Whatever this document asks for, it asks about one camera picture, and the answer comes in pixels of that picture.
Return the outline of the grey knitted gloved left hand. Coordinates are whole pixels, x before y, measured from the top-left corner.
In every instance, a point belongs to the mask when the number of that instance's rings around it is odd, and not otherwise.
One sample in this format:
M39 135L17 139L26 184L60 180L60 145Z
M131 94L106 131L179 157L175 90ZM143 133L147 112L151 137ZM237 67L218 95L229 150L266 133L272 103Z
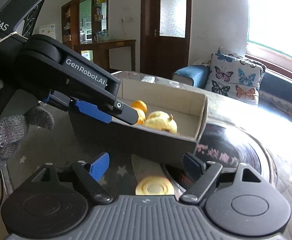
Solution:
M38 100L24 90L17 90L8 100L5 113L0 118L0 170L19 151L20 144L30 125L53 130L55 121L50 112L43 109Z

